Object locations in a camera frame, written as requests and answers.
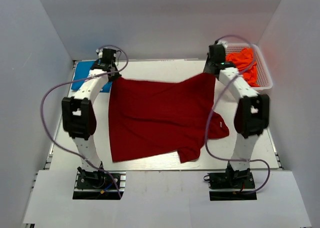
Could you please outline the dark red t-shirt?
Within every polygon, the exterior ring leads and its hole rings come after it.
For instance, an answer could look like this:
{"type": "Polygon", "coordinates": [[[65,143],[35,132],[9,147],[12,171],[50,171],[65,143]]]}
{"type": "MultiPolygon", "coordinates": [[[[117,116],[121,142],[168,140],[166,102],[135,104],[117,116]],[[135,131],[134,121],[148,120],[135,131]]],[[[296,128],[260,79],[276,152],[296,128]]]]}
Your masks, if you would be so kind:
{"type": "Polygon", "coordinates": [[[216,78],[200,73],[178,83],[117,79],[108,106],[114,162],[177,152],[181,163],[199,158],[205,138],[230,132],[213,113],[216,78]]]}

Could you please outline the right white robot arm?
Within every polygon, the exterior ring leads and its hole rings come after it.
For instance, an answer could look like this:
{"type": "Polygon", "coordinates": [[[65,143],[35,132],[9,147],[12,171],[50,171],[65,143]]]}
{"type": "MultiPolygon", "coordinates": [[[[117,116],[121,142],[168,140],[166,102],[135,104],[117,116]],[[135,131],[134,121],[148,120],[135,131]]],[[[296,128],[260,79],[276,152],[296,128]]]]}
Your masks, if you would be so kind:
{"type": "Polygon", "coordinates": [[[208,47],[204,72],[222,83],[237,102],[234,128],[237,138],[233,155],[228,159],[226,183],[236,188],[244,181],[242,173],[250,169],[250,160],[259,136],[269,125],[270,98],[259,94],[245,81],[232,62],[226,61],[226,48],[215,43],[208,47]]]}

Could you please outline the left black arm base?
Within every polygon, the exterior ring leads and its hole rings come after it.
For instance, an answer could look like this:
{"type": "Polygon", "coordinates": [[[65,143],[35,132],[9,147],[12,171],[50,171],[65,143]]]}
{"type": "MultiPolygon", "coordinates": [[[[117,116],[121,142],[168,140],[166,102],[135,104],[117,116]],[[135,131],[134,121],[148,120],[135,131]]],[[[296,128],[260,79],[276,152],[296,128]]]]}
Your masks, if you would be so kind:
{"type": "MultiPolygon", "coordinates": [[[[125,191],[126,173],[111,172],[121,195],[125,191]]],[[[78,172],[74,184],[73,200],[120,200],[116,185],[108,174],[78,172]]]]}

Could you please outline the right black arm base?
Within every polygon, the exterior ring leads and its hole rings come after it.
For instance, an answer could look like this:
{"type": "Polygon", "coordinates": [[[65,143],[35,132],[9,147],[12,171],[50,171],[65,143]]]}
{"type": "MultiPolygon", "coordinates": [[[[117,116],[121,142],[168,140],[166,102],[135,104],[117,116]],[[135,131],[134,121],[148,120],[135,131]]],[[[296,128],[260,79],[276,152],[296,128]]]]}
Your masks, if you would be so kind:
{"type": "Polygon", "coordinates": [[[209,186],[210,201],[254,201],[257,193],[251,172],[248,176],[231,179],[227,173],[208,173],[203,177],[209,186]]]}

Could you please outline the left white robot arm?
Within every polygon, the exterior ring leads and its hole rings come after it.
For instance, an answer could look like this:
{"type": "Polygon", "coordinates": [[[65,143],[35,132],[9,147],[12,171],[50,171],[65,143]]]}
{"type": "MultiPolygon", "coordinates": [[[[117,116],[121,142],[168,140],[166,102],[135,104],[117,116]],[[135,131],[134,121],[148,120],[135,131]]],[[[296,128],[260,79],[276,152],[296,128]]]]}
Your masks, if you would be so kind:
{"type": "Polygon", "coordinates": [[[103,168],[103,162],[94,142],[97,119],[93,103],[107,83],[121,77],[116,65],[118,52],[120,50],[114,46],[97,49],[98,60],[91,66],[83,84],[71,97],[65,97],[61,102],[63,129],[77,147],[81,169],[91,172],[88,181],[96,188],[105,184],[106,176],[99,171],[103,168]]]}

